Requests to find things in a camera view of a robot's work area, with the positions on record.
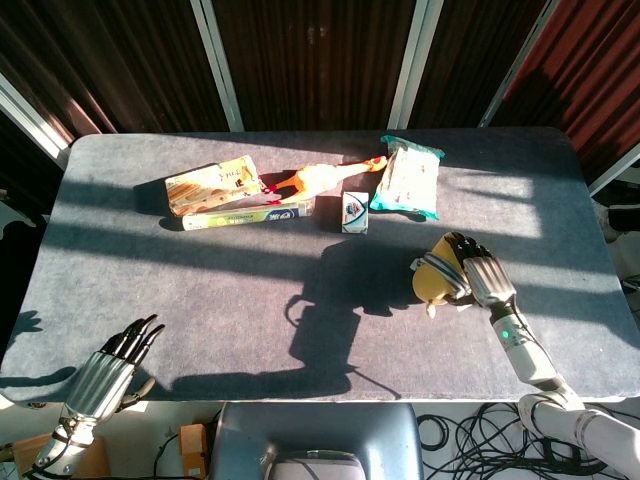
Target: rubber chicken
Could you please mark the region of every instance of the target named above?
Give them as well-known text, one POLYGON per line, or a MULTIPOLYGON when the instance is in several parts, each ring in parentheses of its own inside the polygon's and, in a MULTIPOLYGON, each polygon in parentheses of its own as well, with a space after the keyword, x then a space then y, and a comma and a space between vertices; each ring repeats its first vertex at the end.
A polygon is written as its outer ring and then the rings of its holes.
MULTIPOLYGON (((467 279, 464 271, 447 238, 453 238, 453 234, 451 232, 444 234, 431 250, 431 255, 443 260, 448 264, 448 267, 460 275, 460 280, 466 283, 467 279)), ((434 318, 436 305, 447 303, 445 297, 447 295, 455 295, 456 288, 434 265, 420 259, 413 274, 413 291, 420 300, 427 304, 429 317, 434 318)))
POLYGON ((378 172, 386 166, 386 157, 376 157, 364 162, 352 163, 351 165, 309 165, 298 170, 293 177, 267 187, 267 192, 275 192, 285 187, 295 187, 296 189, 296 193, 290 197, 269 203, 282 204, 309 200, 316 195, 335 188, 345 178, 360 173, 378 172))

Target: white metal frame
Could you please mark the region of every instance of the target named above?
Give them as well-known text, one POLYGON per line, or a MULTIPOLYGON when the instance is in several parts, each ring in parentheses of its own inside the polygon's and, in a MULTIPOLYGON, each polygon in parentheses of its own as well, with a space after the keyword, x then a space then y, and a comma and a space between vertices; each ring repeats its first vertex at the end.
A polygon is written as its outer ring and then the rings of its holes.
POLYGON ((196 17, 202 44, 209 60, 209 66, 216 82, 220 102, 224 110, 224 115, 232 132, 244 132, 244 124, 236 91, 231 79, 231 71, 227 63, 227 56, 224 53, 222 37, 218 29, 216 14, 213 10, 212 0, 191 0, 191 9, 196 17))
POLYGON ((640 143, 636 144, 635 147, 629 150, 620 160, 591 183, 589 185, 589 194, 593 197, 638 160, 640 160, 640 143))
POLYGON ((16 124, 60 168, 60 152, 69 144, 40 116, 29 102, 0 73, 0 110, 16 124))
POLYGON ((405 129, 416 101, 444 0, 417 0, 387 128, 405 129))
POLYGON ((502 100, 504 99, 505 94, 509 90, 509 87, 511 87, 511 84, 513 83, 516 76, 518 75, 518 72, 522 68, 522 64, 525 62, 525 60, 529 56, 529 53, 531 53, 531 50, 533 49, 533 46, 535 45, 536 41, 542 34, 542 31, 547 26, 547 23, 549 22, 549 18, 551 18, 551 15, 553 15, 553 12, 555 12, 559 2, 560 0, 547 0, 547 3, 540 11, 540 14, 538 15, 538 18, 533 24, 533 27, 531 27, 531 30, 529 30, 529 35, 527 35, 527 38, 522 44, 522 47, 520 48, 518 55, 513 61, 513 64, 511 64, 511 68, 509 68, 509 70, 507 71, 507 74, 504 76, 502 83, 500 84, 500 86, 498 87, 498 90, 496 91, 495 95, 491 99, 491 102, 489 103, 487 110, 484 112, 484 115, 482 116, 482 119, 480 120, 478 127, 486 127, 491 123, 491 120, 493 120, 493 117, 498 111, 498 108, 500 107, 500 104, 502 103, 502 100))

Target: gray felt tabletop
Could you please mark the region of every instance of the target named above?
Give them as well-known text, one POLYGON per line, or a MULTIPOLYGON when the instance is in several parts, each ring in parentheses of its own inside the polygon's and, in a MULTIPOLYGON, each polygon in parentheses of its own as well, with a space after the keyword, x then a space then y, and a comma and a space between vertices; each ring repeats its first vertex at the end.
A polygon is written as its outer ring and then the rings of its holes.
POLYGON ((477 306, 411 289, 412 260, 445 232, 503 260, 520 307, 583 397, 640 393, 640 336, 568 139, 546 128, 402 131, 446 153, 440 220, 375 213, 339 233, 340 195, 310 218, 175 231, 163 179, 252 156, 272 178, 386 153, 383 132, 100 135, 77 141, 0 370, 14 401, 62 401, 107 338, 167 325, 134 383, 157 400, 516 400, 522 385, 477 306))

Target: robotic hand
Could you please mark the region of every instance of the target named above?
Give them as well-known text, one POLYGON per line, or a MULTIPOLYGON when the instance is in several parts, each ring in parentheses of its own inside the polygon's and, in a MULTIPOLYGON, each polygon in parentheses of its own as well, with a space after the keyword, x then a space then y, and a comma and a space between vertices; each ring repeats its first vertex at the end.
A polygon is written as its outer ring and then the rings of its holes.
POLYGON ((476 301, 491 310, 491 325, 518 378, 541 390, 518 402, 524 426, 578 445, 627 477, 640 479, 640 431, 600 411, 585 409, 518 310, 516 289, 498 259, 459 233, 448 241, 476 301))
POLYGON ((150 378, 138 392, 125 396, 136 368, 164 329, 159 325, 147 333, 155 318, 152 315, 136 320, 89 357, 62 408, 60 424, 25 474, 27 478, 71 477, 84 450, 93 442, 93 428, 115 412, 138 403, 153 388, 155 380, 150 378))

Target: silver robotic hand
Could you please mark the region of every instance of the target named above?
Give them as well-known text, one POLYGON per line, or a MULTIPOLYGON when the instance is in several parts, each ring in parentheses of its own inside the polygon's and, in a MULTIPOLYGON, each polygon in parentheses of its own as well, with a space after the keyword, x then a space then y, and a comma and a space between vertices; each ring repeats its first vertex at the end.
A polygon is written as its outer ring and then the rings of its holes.
POLYGON ((459 233, 450 244, 476 301, 491 310, 491 325, 518 378, 541 390, 518 402, 524 426, 578 445, 627 477, 640 479, 640 431, 585 408, 533 335, 516 305, 515 287, 489 250, 459 233))
POLYGON ((136 368, 164 329, 159 325, 148 331, 155 318, 152 315, 136 320, 89 357, 62 408, 60 424, 26 477, 70 477, 84 450, 93 442, 93 428, 115 412, 134 405, 153 388, 155 380, 150 378, 138 392, 125 395, 136 368))

